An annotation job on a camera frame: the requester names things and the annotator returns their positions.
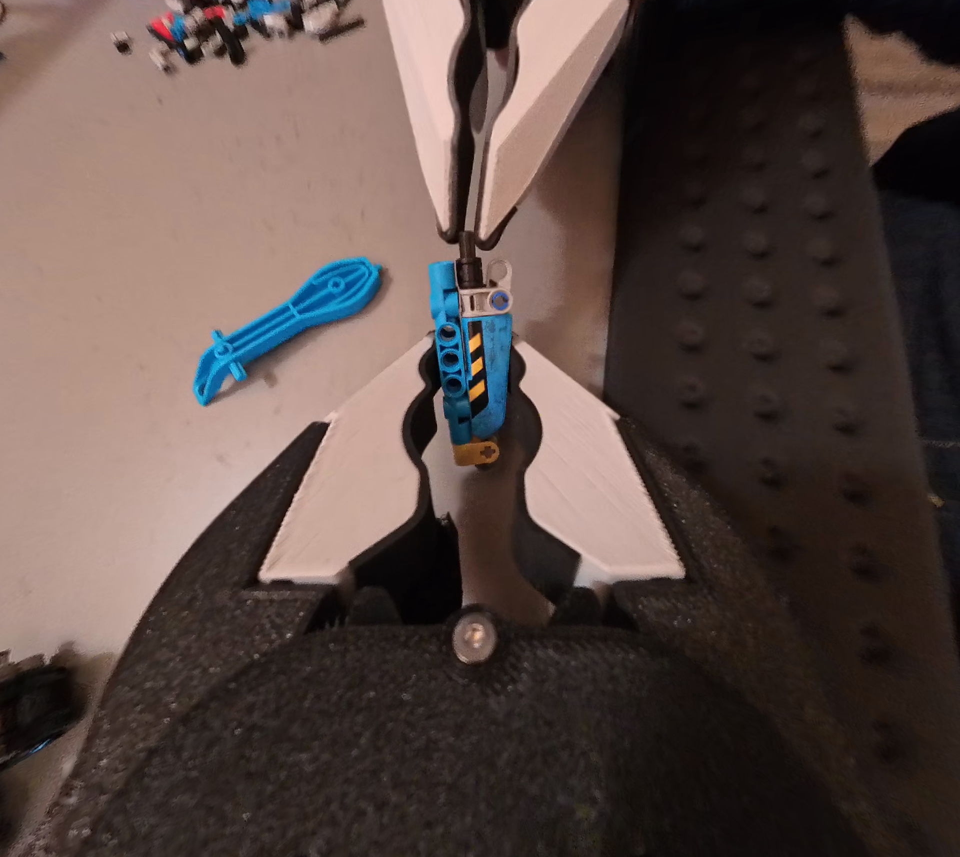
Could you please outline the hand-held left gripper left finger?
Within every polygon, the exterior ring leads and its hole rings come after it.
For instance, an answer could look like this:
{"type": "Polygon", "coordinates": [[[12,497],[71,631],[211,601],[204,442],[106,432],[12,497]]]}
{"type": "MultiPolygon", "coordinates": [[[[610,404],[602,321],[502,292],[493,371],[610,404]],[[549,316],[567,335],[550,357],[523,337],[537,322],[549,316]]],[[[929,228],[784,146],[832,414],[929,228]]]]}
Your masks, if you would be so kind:
{"type": "Polygon", "coordinates": [[[262,585],[337,587],[426,510],[437,433],[434,340],[422,337],[324,419],[318,449],[260,566],[262,585]]]}

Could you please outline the person's blue jeans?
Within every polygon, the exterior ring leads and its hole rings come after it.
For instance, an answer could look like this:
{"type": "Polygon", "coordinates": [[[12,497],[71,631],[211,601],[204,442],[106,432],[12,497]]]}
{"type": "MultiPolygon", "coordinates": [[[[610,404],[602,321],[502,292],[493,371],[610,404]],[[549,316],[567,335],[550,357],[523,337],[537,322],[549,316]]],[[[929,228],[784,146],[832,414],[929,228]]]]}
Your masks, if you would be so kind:
{"type": "Polygon", "coordinates": [[[959,108],[907,128],[871,173],[958,628],[959,108]]]}

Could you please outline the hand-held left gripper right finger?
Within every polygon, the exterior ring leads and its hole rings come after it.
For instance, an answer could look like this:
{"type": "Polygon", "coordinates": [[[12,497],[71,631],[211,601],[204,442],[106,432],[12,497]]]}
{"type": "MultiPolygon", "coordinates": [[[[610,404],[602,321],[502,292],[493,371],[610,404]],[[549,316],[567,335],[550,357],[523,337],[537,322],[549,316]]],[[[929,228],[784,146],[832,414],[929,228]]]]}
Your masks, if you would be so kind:
{"type": "Polygon", "coordinates": [[[541,591],[681,581],[685,564],[620,418],[526,341],[512,349],[522,462],[513,554],[541,591]]]}

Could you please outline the light blue brick separator tool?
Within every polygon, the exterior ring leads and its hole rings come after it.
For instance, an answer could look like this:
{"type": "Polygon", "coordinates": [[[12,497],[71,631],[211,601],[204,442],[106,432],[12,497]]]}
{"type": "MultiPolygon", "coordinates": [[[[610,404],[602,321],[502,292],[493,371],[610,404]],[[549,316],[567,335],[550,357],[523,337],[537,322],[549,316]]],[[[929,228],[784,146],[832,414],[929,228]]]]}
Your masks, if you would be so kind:
{"type": "Polygon", "coordinates": [[[248,364],[307,330],[360,314],[378,295],[381,278],[381,264],[363,256],[327,263],[291,297],[252,322],[227,334],[212,331],[193,382],[198,404],[210,405],[228,378],[243,382],[248,364]]]}

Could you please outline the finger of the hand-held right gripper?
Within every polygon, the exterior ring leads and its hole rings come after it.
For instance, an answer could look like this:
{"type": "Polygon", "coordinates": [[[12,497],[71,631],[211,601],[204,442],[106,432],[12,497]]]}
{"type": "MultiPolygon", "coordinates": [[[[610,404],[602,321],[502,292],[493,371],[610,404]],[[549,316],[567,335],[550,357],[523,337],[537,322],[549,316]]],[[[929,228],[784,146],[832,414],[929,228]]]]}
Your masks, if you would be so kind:
{"type": "Polygon", "coordinates": [[[492,33],[483,0],[383,0],[418,164],[439,231],[482,231],[493,164],[471,105],[492,33]]]}
{"type": "Polygon", "coordinates": [[[505,101],[489,131],[481,238],[498,238],[618,43],[628,0],[524,0],[505,101]]]}

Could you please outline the blue striped brick assembly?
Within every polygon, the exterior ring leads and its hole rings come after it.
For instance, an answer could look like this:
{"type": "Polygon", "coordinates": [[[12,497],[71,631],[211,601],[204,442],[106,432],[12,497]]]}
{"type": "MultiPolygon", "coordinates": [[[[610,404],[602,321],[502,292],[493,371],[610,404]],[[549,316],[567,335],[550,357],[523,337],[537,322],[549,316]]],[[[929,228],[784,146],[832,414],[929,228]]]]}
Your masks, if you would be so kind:
{"type": "Polygon", "coordinates": [[[454,463],[486,468],[499,458],[513,346],[511,264],[484,264],[476,231],[480,191],[469,192],[459,253],[428,266],[434,344],[454,463]]]}

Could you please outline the black dimpled mat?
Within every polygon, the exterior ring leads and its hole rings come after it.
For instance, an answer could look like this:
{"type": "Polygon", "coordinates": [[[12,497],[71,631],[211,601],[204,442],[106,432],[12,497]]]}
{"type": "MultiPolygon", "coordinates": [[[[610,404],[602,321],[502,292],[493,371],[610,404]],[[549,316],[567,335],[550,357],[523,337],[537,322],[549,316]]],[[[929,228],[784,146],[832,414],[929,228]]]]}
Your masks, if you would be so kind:
{"type": "Polygon", "coordinates": [[[638,18],[605,391],[729,514],[904,855],[958,855],[958,651],[840,20],[638,18]]]}

